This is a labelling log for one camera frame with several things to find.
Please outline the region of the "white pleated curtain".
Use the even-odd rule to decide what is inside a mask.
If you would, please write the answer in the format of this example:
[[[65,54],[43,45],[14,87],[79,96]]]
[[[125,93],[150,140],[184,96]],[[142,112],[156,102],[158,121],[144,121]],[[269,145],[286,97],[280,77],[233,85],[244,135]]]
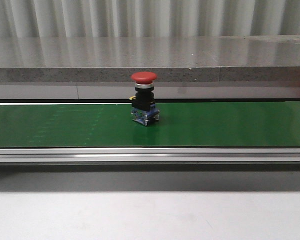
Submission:
[[[0,0],[0,37],[300,35],[300,0]]]

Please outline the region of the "red mushroom push button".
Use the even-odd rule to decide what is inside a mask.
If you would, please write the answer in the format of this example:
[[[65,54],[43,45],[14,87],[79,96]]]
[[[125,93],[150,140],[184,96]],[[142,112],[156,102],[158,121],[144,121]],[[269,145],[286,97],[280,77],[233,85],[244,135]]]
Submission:
[[[159,120],[160,110],[156,107],[154,99],[154,84],[157,75],[150,71],[136,72],[131,75],[131,79],[135,82],[135,96],[130,97],[131,100],[131,116],[132,120],[148,126]]]

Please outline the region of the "grey speckled stone counter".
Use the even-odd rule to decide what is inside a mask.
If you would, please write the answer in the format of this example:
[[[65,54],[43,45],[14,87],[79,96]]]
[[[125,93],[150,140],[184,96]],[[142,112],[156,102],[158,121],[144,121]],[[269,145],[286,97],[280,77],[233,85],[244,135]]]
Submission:
[[[0,83],[300,82],[300,35],[0,37]]]

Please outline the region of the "green conveyor belt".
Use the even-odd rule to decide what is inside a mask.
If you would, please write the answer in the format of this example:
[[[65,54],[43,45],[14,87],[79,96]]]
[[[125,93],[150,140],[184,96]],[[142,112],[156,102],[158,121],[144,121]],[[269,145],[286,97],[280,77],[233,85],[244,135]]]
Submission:
[[[0,148],[300,147],[300,101],[159,103],[159,121],[130,104],[0,105]]]

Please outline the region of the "white conveyor back rail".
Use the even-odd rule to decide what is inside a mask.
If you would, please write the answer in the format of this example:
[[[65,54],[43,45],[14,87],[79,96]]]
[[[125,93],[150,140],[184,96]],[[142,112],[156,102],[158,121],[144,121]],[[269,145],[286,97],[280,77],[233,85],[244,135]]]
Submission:
[[[0,99],[127,100],[133,82],[0,83]],[[158,82],[156,99],[300,99],[300,81]]]

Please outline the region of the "aluminium conveyor front rail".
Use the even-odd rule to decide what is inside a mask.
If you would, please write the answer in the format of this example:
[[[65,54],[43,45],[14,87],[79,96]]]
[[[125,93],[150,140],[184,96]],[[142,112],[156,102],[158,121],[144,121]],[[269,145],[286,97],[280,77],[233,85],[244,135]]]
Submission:
[[[0,148],[0,165],[300,163],[300,147]]]

